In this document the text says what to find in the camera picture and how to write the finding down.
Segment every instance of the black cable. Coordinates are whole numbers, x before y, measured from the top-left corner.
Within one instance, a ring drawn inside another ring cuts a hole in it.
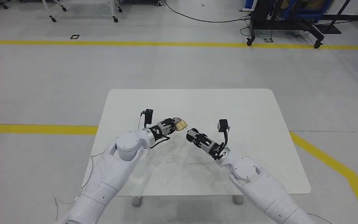
[[[225,23],[225,22],[244,21],[244,20],[247,19],[247,18],[243,19],[243,17],[247,17],[247,16],[242,16],[242,17],[240,17],[240,18],[238,18],[238,19],[236,19],[236,20],[227,20],[227,21],[208,21],[208,20],[200,20],[200,19],[198,19],[198,18],[193,18],[193,17],[190,17],[190,16],[186,16],[186,15],[180,13],[180,12],[175,11],[175,10],[173,10],[173,9],[168,5],[168,3],[167,3],[166,0],[164,0],[164,2],[165,2],[165,4],[168,6],[168,8],[169,8],[171,11],[175,12],[176,14],[179,14],[179,15],[181,15],[181,16],[190,18],[190,19],[192,19],[192,20],[200,21],[200,22],[211,22],[211,23],[215,23],[215,24],[222,24],[222,23]]]
[[[246,27],[244,27],[244,28],[241,28],[241,29],[240,29],[240,34],[243,35],[243,36],[251,36],[251,35],[243,34],[243,33],[241,32],[242,30],[247,29],[247,28],[248,28],[248,26],[246,26]]]
[[[223,145],[223,148],[225,148],[225,146],[228,144],[228,132],[226,130],[224,132],[224,138],[225,138],[225,143]]]
[[[143,113],[140,113],[140,117],[139,117],[139,121],[138,121],[138,130],[139,130],[139,125],[140,125],[140,120],[141,120],[141,118],[142,118],[142,114],[143,114]]]
[[[154,148],[155,146],[159,145],[160,143],[165,142],[165,141],[167,141],[167,140],[170,139],[170,137],[167,137],[167,136],[163,136],[163,138],[165,138],[165,139],[164,139],[164,140],[161,140],[161,141],[158,142],[158,143],[156,143],[154,146],[151,146],[151,148]]]
[[[344,22],[335,22],[335,24],[345,24],[345,23],[347,23],[347,22],[353,22],[353,21],[355,21],[355,20],[349,20],[349,21],[344,21]],[[313,26],[317,26],[317,25],[329,25],[329,24],[313,24]]]
[[[310,32],[307,32],[306,34],[300,34],[300,31],[297,31],[297,34],[293,34],[292,36],[294,38],[302,38],[302,39],[306,39],[309,36]]]

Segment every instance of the yellow tape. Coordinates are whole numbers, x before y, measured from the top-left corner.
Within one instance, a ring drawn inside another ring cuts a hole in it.
[[[80,125],[36,125],[36,124],[0,124],[0,133],[16,134],[80,134],[95,135],[97,126],[80,126]],[[291,138],[295,144],[309,152],[317,159],[324,162],[327,166],[339,172],[347,180],[354,194],[358,199],[358,176],[354,171],[341,164],[316,146],[302,139],[297,134],[290,132]]]
[[[332,158],[325,152],[321,151],[316,146],[314,146],[314,145],[310,144],[309,142],[307,142],[306,140],[302,139],[297,134],[295,134],[293,132],[290,132],[290,134],[291,134],[291,138],[295,144],[297,144],[299,147],[301,147],[302,149],[309,152],[311,155],[313,155],[317,159],[324,162],[330,168],[336,170],[341,175],[343,175],[348,180],[349,185],[351,186],[354,194],[356,195],[356,198],[358,199],[358,176],[356,175],[356,173],[354,171],[352,171],[345,165],[341,164],[340,162],[338,162],[337,160],[335,160],[334,158]]]
[[[91,134],[97,133],[97,126],[0,124],[0,133],[16,134]]]
[[[185,46],[209,48],[277,48],[277,49],[314,49],[307,44],[260,44],[254,43],[215,43],[215,42],[150,42],[150,41],[57,41],[57,40],[0,40],[1,45],[78,45],[78,46]],[[358,50],[358,46],[322,45],[321,49]]]

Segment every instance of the cable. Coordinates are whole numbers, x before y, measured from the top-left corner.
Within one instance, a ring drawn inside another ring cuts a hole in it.
[[[248,28],[248,26],[247,26],[247,27],[244,27],[244,28],[241,28],[241,29],[240,29],[240,34],[243,35],[243,36],[251,36],[251,35],[243,34],[243,33],[241,32],[242,30],[247,29],[247,28]]]
[[[349,21],[344,21],[344,22],[335,22],[335,24],[345,24],[347,22],[353,22],[355,20],[349,20]],[[313,26],[317,26],[317,25],[329,25],[329,24],[313,24]]]
[[[306,39],[309,36],[310,32],[307,32],[306,34],[300,34],[300,31],[297,31],[297,34],[293,34],[292,36],[294,38],[302,38],[302,39]]]
[[[103,151],[103,152],[101,152],[100,154],[97,154],[97,155],[94,155],[94,156],[91,156],[91,161],[92,161],[92,169],[91,169],[91,172],[89,172],[89,177],[88,177],[88,180],[86,181],[86,183],[84,184],[84,186],[82,186],[81,187],[81,192],[82,192],[82,190],[83,190],[83,188],[88,184],[88,182],[89,182],[89,180],[90,180],[90,178],[91,178],[91,176],[92,176],[92,171],[93,171],[93,158],[94,157],[96,157],[96,156],[99,156],[99,155],[101,155],[101,154],[103,154],[103,153],[105,153],[105,151]]]
[[[91,172],[89,173],[88,180],[86,181],[86,183],[84,184],[84,186],[81,187],[81,193],[82,193],[82,191],[83,191],[83,188],[88,184],[88,182],[89,182],[89,180],[90,180],[90,178],[91,178],[91,176],[92,176],[92,172],[93,172],[93,158],[96,157],[96,156],[99,156],[99,155],[101,155],[101,154],[103,154],[103,153],[105,153],[105,150],[104,150],[103,152],[97,154],[97,155],[91,156],[91,161],[92,161]],[[76,199],[75,199],[74,201],[72,201],[72,202],[63,202],[63,201],[57,199],[55,196],[54,196],[54,199],[55,199],[55,205],[56,205],[56,220],[55,220],[55,221],[57,221],[57,219],[58,219],[58,203],[57,203],[57,201],[60,202],[60,203],[62,203],[62,204],[72,204],[72,203],[74,203],[74,202],[76,201]]]
[[[225,148],[225,146],[228,144],[228,133],[227,133],[227,131],[224,132],[224,138],[225,138],[225,143],[223,145],[223,148]]]
[[[165,138],[165,139],[164,139],[164,140],[161,140],[161,141],[158,142],[158,143],[156,143],[154,146],[151,146],[151,148],[154,148],[155,146],[159,145],[160,143],[165,142],[165,141],[167,141],[167,140],[170,139],[170,137],[167,137],[167,136],[163,136],[163,138]]]
[[[322,219],[322,220],[328,222],[329,224],[333,224],[332,222],[328,221],[327,219],[324,219],[324,218],[322,218],[321,216],[317,216],[316,214],[312,214],[312,213],[307,213],[307,214],[310,215],[310,216],[316,216],[317,218],[320,218],[320,219]]]
[[[180,12],[175,11],[175,10],[173,10],[173,9],[168,5],[168,3],[167,3],[166,0],[164,0],[164,2],[165,2],[165,4],[168,6],[168,8],[169,8],[171,11],[175,12],[176,14],[179,14],[179,15],[181,15],[181,16],[190,18],[190,19],[192,19],[192,20],[200,21],[200,22],[211,22],[211,23],[214,23],[214,24],[222,24],[222,23],[225,23],[225,22],[244,21],[242,18],[243,18],[243,17],[246,17],[246,16],[242,16],[242,17],[240,17],[240,18],[238,18],[238,19],[236,19],[236,20],[227,20],[227,21],[208,21],[208,20],[200,20],[200,19],[198,19],[198,18],[193,18],[193,17],[190,17],[190,16],[186,16],[186,15],[180,13]]]
[[[143,114],[143,113],[140,113],[140,117],[139,117],[139,121],[138,121],[138,130],[139,130],[139,125],[140,125],[140,120],[141,120],[141,118],[142,118],[142,114]]]
[[[72,202],[63,202],[60,199],[57,199],[55,196],[54,196],[54,199],[55,199],[55,205],[56,205],[56,220],[55,220],[55,222],[56,222],[58,219],[58,203],[57,203],[57,201],[62,204],[73,204],[75,202],[75,200],[73,200]]]

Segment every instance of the table leg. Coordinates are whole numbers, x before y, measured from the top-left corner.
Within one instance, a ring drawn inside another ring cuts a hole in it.
[[[49,17],[51,18],[52,22],[56,22],[56,19],[52,17],[52,15],[51,15],[51,13],[50,13],[50,10],[49,10],[49,8],[47,7],[46,0],[43,0],[43,4],[44,4],[44,6],[45,6],[45,8],[46,8],[46,11],[47,11],[47,13],[49,14]]]
[[[133,197],[132,206],[138,208],[142,205],[143,197]]]
[[[110,7],[111,7],[111,13],[112,13],[113,21],[114,21],[114,22],[118,22],[118,19],[117,19],[116,16],[114,15],[112,0],[109,0],[109,4],[110,4]]]
[[[118,7],[118,12],[123,12],[120,0],[114,0],[114,4],[116,4],[116,6]]]
[[[67,9],[59,1],[54,0],[54,2],[62,8],[62,11],[67,12]]]
[[[232,196],[233,203],[237,206],[241,206],[244,203],[244,198],[242,195],[233,195]]]

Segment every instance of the gold object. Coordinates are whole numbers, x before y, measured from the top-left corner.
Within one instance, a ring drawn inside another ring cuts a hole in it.
[[[175,128],[178,130],[178,131],[181,131],[183,130],[184,128],[186,128],[188,125],[185,121],[181,120],[179,123],[177,123],[175,125]]]

